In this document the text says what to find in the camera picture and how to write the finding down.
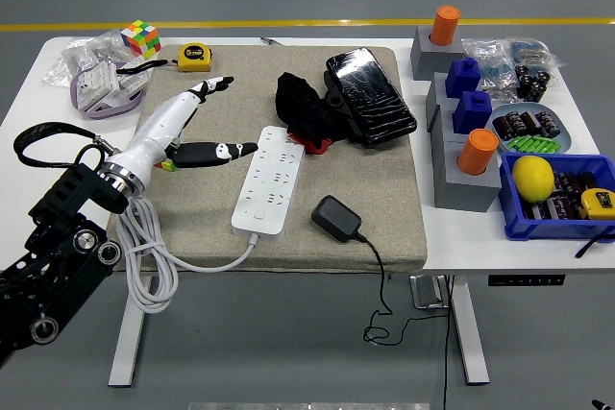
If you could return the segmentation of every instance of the orange cylinder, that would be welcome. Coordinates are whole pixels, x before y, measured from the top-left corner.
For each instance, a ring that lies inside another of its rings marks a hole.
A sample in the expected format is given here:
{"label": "orange cylinder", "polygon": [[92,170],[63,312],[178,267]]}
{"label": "orange cylinder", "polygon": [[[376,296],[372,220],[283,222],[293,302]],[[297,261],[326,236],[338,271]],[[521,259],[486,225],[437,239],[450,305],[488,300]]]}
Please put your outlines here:
{"label": "orange cylinder", "polygon": [[451,45],[461,12],[457,7],[444,5],[438,9],[433,21],[430,40],[434,45]]}
{"label": "orange cylinder", "polygon": [[468,175],[484,173],[493,153],[498,149],[498,136],[487,129],[475,129],[457,159],[457,166]]}

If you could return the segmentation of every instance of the black cloth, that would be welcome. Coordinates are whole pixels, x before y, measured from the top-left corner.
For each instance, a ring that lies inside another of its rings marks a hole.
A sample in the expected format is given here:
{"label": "black cloth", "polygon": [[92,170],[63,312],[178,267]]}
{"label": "black cloth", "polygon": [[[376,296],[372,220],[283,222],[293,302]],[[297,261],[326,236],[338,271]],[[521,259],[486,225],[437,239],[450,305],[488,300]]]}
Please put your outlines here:
{"label": "black cloth", "polygon": [[348,137],[344,117],[320,98],[305,79],[288,72],[278,78],[276,112],[289,133],[311,139],[318,149],[324,139],[334,142]]}

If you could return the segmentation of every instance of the power outlet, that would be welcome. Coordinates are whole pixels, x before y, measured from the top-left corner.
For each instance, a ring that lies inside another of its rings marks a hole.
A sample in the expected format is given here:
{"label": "power outlet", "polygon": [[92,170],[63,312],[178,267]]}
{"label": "power outlet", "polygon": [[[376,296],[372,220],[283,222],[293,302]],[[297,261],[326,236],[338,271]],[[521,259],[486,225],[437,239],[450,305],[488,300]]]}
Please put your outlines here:
{"label": "power outlet", "polygon": [[262,240],[282,239],[305,151],[286,129],[269,126],[262,130],[231,218],[236,235],[256,233]]}

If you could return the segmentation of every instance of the table leg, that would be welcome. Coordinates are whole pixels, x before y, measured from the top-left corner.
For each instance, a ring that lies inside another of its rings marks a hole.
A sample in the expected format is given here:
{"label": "table leg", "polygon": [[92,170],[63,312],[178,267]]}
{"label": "table leg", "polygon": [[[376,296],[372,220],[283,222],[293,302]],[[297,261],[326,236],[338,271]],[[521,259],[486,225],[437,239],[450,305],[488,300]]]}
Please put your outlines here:
{"label": "table leg", "polygon": [[[151,277],[141,278],[143,285],[149,290],[152,284]],[[130,387],[135,373],[136,354],[138,342],[141,338],[141,329],[145,313],[141,311],[131,299],[126,300],[124,319],[117,338],[117,348],[111,367],[109,385],[113,387]]]}
{"label": "table leg", "polygon": [[489,374],[480,343],[479,327],[474,315],[466,276],[455,276],[453,312],[455,313],[466,381],[469,385],[489,384]]}

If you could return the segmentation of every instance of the yellow floor line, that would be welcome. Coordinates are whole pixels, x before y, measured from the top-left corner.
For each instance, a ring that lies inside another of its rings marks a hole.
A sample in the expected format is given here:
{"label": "yellow floor line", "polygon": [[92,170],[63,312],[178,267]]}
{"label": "yellow floor line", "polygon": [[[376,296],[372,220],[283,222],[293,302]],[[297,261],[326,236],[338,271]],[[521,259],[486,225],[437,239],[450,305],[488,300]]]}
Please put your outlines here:
{"label": "yellow floor line", "polygon": [[[144,21],[160,29],[230,29],[230,28],[297,28],[355,26],[423,26],[433,24],[433,18],[372,18],[372,19],[255,19],[230,21]],[[0,32],[82,31],[123,29],[130,21],[107,23],[40,23],[0,24]],[[615,18],[461,18],[465,26],[591,26],[615,24]]]}

